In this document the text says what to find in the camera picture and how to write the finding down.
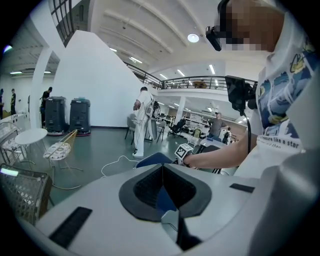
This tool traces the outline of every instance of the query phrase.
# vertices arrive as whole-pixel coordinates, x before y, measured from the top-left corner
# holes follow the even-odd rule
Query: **person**
[[[225,131],[223,134],[220,133],[220,136],[219,138],[221,139],[222,143],[224,144],[229,144],[230,143],[230,140],[231,140],[231,128],[229,127],[228,130],[221,130],[221,133],[222,131]]]
[[[4,117],[3,116],[3,108],[4,108],[4,103],[2,102],[2,95],[4,94],[4,89],[0,89],[0,120]]]
[[[148,92],[147,87],[140,89],[140,95],[136,99],[133,106],[133,113],[136,116],[135,131],[134,131],[134,145],[135,151],[132,154],[134,158],[144,157],[144,141],[146,134],[146,123],[149,117],[146,115],[146,109],[152,103],[154,97]]]
[[[41,113],[41,124],[42,127],[46,126],[46,101],[50,97],[50,93],[52,92],[52,87],[50,86],[48,90],[45,90],[42,94],[40,113]]]
[[[184,163],[198,168],[239,166],[234,175],[260,178],[266,168],[280,165],[304,150],[294,128],[298,118],[292,123],[287,111],[304,88],[312,85],[309,82],[319,60],[309,38],[289,12],[262,0],[223,0],[218,13],[219,17],[226,14],[232,37],[270,53],[259,74],[257,109],[250,118],[251,152],[248,154],[246,131],[238,142],[216,151],[189,155]]]
[[[208,138],[219,137],[221,129],[227,129],[228,125],[221,119],[221,112],[216,113],[216,118],[208,120],[210,125]]]
[[[11,90],[12,92],[12,97],[11,97],[11,115],[16,114],[16,94],[15,94],[15,89]]]

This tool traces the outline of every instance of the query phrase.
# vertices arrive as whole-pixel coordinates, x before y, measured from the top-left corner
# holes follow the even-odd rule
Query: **white round table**
[[[24,161],[24,162],[29,163],[29,167],[31,170],[32,170],[32,166],[30,163],[35,165],[35,162],[32,161],[31,158],[29,157],[27,145],[29,145],[30,153],[31,153],[31,144],[35,143],[37,145],[37,147],[39,148],[40,152],[42,154],[44,154],[46,152],[46,147],[45,147],[44,142],[42,141],[43,147],[44,147],[44,152],[42,152],[42,150],[37,142],[41,141],[44,137],[46,137],[47,133],[48,133],[48,131],[46,129],[42,129],[42,128],[29,129],[29,130],[25,130],[25,131],[19,133],[14,139],[14,141],[18,145],[24,146],[26,157],[27,157],[26,161]]]
[[[48,131],[42,128],[29,129],[18,134],[14,140],[19,145],[29,145],[42,140],[47,133]]]

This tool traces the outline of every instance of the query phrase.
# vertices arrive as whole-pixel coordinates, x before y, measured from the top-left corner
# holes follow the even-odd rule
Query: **white pants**
[[[136,155],[143,156],[144,155],[144,142],[146,135],[146,124],[148,122],[148,118],[145,117],[140,124],[136,123],[134,130],[134,145],[137,149]]]

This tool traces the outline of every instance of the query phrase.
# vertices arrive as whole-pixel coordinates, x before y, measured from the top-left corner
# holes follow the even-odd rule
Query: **white column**
[[[30,125],[32,129],[41,128],[40,98],[43,94],[41,85],[51,53],[52,50],[49,47],[42,49],[33,73],[30,94]]]
[[[183,111],[184,111],[184,108],[185,108],[185,103],[186,103],[186,97],[185,96],[182,96],[180,98],[180,103],[179,103],[179,108],[178,108],[178,111],[176,112],[176,117],[175,117],[175,121],[174,121],[174,124],[176,125],[180,119],[182,118],[182,114],[183,114]]]

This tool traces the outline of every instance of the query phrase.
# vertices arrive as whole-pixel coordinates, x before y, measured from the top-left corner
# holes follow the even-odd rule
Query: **metal railing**
[[[253,86],[256,81],[245,79],[245,82]],[[227,91],[227,84],[224,76],[200,75],[164,80],[161,83],[160,89],[212,89]]]
[[[146,85],[149,85],[157,90],[166,89],[211,89],[227,91],[226,79],[224,76],[217,75],[199,75],[189,77],[179,77],[168,80],[160,80],[142,69],[135,67],[124,61],[129,69],[136,75],[136,77]],[[251,86],[256,83],[254,80],[245,79],[246,83]]]
[[[131,69],[131,71],[135,74],[135,76],[143,83],[146,84],[148,86],[151,86],[157,90],[161,89],[161,84],[162,81],[158,78],[156,78],[155,76],[153,76],[152,74],[149,74],[145,71],[143,71],[142,69],[135,67],[127,62],[124,61],[124,63],[127,65],[127,67],[129,69]]]

